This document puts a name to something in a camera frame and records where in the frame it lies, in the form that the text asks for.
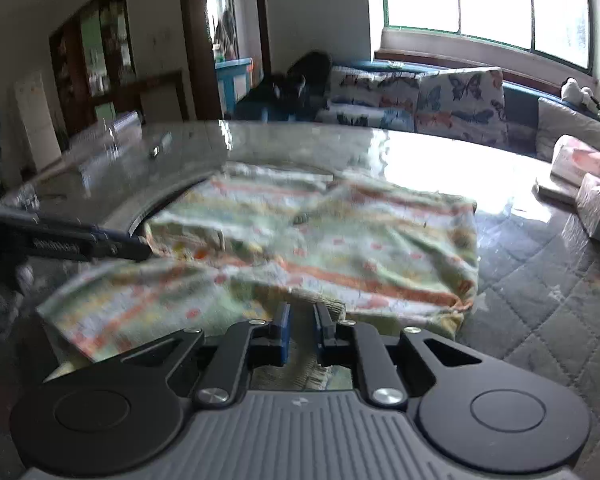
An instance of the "tissue box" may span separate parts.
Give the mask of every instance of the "tissue box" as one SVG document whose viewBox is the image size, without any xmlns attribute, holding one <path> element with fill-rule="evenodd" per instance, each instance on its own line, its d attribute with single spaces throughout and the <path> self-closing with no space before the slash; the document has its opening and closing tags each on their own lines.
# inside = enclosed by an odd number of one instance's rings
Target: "tissue box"
<svg viewBox="0 0 600 480">
<path fill-rule="evenodd" d="M 600 152 L 575 137 L 563 135 L 555 143 L 551 173 L 579 186 L 587 173 L 600 177 Z"/>
<path fill-rule="evenodd" d="M 585 175 L 576 196 L 576 209 L 589 238 L 600 241 L 600 178 Z"/>
</svg>

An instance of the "stuffed toy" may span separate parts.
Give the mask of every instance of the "stuffed toy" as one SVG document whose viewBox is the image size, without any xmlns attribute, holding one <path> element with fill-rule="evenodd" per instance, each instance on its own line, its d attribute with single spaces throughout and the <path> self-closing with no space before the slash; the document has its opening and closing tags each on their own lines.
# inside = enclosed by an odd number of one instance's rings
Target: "stuffed toy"
<svg viewBox="0 0 600 480">
<path fill-rule="evenodd" d="M 591 88 L 588 86 L 580 88 L 580 85 L 578 85 L 578 82 L 573 77 L 568 78 L 563 83 L 560 97 L 563 101 L 567 101 L 576 107 L 583 106 L 592 114 L 598 114 L 599 102 L 593 97 Z"/>
</svg>

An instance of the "blue sofa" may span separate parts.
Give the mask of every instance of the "blue sofa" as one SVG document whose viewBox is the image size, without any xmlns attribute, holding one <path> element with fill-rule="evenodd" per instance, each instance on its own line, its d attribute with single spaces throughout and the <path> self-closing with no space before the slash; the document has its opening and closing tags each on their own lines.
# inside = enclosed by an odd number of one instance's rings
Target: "blue sofa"
<svg viewBox="0 0 600 480">
<path fill-rule="evenodd" d="M 412 72 L 423 73 L 433 70 L 441 70 L 443 67 L 401 63 L 394 61 L 368 61 L 359 60 L 354 62 L 335 62 L 334 66 L 346 66 L 368 72 Z M 536 156 L 536 132 L 538 130 L 538 98 L 544 97 L 553 100 L 561 105 L 567 106 L 578 113 L 589 116 L 600 122 L 597 115 L 588 110 L 576 108 L 567 102 L 562 101 L 554 95 L 547 94 L 528 88 L 516 83 L 503 82 L 505 113 L 509 123 L 509 149 L 523 155 Z M 275 105 L 267 102 L 258 101 L 257 97 L 248 94 L 238 102 L 235 109 L 235 118 L 240 120 L 265 120 L 265 121 L 286 121 L 289 119 L 289 113 L 276 109 Z M 324 102 L 317 104 L 319 100 L 310 99 L 310 104 L 302 109 L 295 110 L 293 120 L 313 121 L 315 114 L 322 107 Z"/>
</svg>

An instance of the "door frame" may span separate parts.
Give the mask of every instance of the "door frame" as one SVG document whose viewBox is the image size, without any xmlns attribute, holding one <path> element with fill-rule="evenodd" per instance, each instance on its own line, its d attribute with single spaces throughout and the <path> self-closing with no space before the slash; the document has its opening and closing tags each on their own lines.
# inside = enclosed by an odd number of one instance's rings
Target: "door frame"
<svg viewBox="0 0 600 480">
<path fill-rule="evenodd" d="M 256 0 L 256 4 L 262 71 L 267 76 L 271 74 L 271 56 L 266 1 Z M 206 28 L 206 0 L 180 0 L 180 8 L 196 118 L 201 121 L 222 119 L 216 64 Z"/>
</svg>

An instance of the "window frame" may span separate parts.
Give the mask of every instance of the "window frame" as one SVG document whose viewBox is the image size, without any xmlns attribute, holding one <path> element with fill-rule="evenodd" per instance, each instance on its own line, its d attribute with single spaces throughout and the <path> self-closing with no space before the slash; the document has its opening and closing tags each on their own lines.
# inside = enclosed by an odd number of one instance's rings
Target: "window frame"
<svg viewBox="0 0 600 480">
<path fill-rule="evenodd" d="M 418 30 L 424 32 L 435 32 L 442 36 L 449 35 L 460 38 L 470 38 L 472 40 L 486 41 L 487 43 L 501 45 L 506 48 L 513 48 L 515 50 L 521 50 L 522 52 L 528 52 L 535 54 L 536 56 L 544 57 L 552 61 L 558 62 L 574 70 L 578 70 L 586 75 L 593 76 L 593 64 L 594 64 L 594 19 L 593 19 L 593 0 L 587 0 L 588 15 L 589 15 L 589 55 L 587 57 L 587 67 L 582 67 L 571 61 L 567 61 L 561 57 L 553 56 L 541 50 L 536 50 L 536 9 L 534 7 L 534 0 L 531 0 L 531 47 L 524 48 L 522 46 L 512 45 L 509 43 L 503 43 L 497 40 L 490 40 L 489 38 L 482 38 L 481 36 L 472 36 L 471 34 L 464 34 L 463 32 L 449 32 L 448 30 L 437 30 L 435 28 L 425 27 L 407 27 L 401 25 L 390 25 L 389 24 L 389 2 L 388 0 L 382 0 L 382 10 L 384 13 L 384 28 L 390 28 L 391 30 Z M 458 0 L 458 29 L 462 30 L 462 15 L 460 12 L 460 0 Z"/>
</svg>

